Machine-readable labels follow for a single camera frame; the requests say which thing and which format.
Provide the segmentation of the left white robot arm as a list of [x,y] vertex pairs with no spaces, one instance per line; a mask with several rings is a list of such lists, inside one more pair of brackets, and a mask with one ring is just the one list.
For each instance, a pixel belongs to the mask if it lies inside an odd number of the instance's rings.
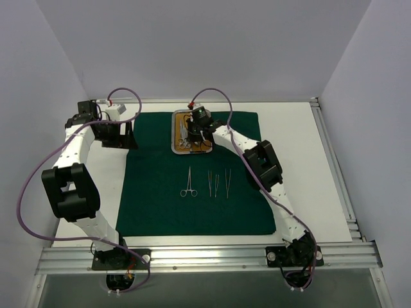
[[132,123],[120,122],[126,107],[109,103],[101,118],[95,101],[81,101],[78,112],[65,124],[67,145],[51,169],[44,170],[41,180],[52,211],[57,218],[76,225],[95,245],[99,259],[106,257],[115,269],[124,268],[130,260],[125,241],[100,211],[100,194],[86,168],[94,141],[106,148],[136,150]]

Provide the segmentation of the green surgical cloth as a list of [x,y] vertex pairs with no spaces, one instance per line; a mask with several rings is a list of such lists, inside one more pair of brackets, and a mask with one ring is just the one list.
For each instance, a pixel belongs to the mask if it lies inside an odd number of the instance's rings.
[[[169,112],[142,113],[135,122],[137,150],[128,152],[116,228],[123,236],[270,235],[272,209],[248,182],[241,159],[215,147],[210,153],[176,155],[171,150]],[[180,196],[191,168],[196,197]],[[225,169],[231,169],[229,198]],[[207,172],[213,174],[209,197]],[[219,174],[218,195],[214,178]]]

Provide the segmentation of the steel forceps with rings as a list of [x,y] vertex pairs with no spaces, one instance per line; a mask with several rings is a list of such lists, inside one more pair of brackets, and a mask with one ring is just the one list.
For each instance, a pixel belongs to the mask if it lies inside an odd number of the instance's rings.
[[180,196],[182,198],[187,197],[188,195],[192,197],[196,197],[198,195],[198,191],[192,188],[192,179],[191,179],[191,168],[188,169],[188,179],[187,179],[187,186],[185,189],[180,191]]

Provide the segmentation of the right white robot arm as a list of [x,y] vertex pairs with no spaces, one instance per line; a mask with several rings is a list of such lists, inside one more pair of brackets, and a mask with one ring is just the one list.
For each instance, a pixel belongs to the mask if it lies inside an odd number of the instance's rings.
[[232,114],[227,122],[215,120],[204,106],[190,103],[188,137],[195,142],[209,141],[236,154],[272,209],[276,232],[286,246],[285,257],[294,265],[308,257],[315,258],[317,242],[309,227],[296,216],[288,199],[283,169],[271,143],[251,139],[231,127]]

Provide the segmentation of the steel scissors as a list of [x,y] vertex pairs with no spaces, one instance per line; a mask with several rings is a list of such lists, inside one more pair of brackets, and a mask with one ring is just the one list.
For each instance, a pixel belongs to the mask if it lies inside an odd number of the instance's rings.
[[180,130],[179,130],[180,138],[178,139],[178,147],[181,150],[188,149],[190,148],[190,143],[187,140],[186,127],[182,120],[180,120],[179,125],[180,125]]

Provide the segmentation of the thin steel tweezers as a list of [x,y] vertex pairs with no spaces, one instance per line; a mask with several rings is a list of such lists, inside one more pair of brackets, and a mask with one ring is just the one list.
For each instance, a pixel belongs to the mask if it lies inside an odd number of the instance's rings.
[[229,189],[231,186],[231,169],[225,169],[225,191],[226,198],[229,198]]

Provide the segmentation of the steel tray with orange liner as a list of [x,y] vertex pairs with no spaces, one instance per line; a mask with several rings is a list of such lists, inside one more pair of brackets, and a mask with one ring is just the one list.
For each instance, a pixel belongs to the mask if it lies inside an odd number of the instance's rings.
[[180,125],[179,122],[180,120],[183,121],[186,131],[187,131],[187,123],[186,120],[189,119],[190,117],[190,110],[176,110],[171,117],[171,150],[177,154],[177,155],[189,155],[189,154],[203,154],[203,153],[210,153],[213,150],[212,148],[206,148],[205,146],[202,146],[201,148],[199,146],[196,146],[195,144],[191,144],[190,142],[190,148],[188,149],[179,149],[178,147],[178,139],[180,138]]

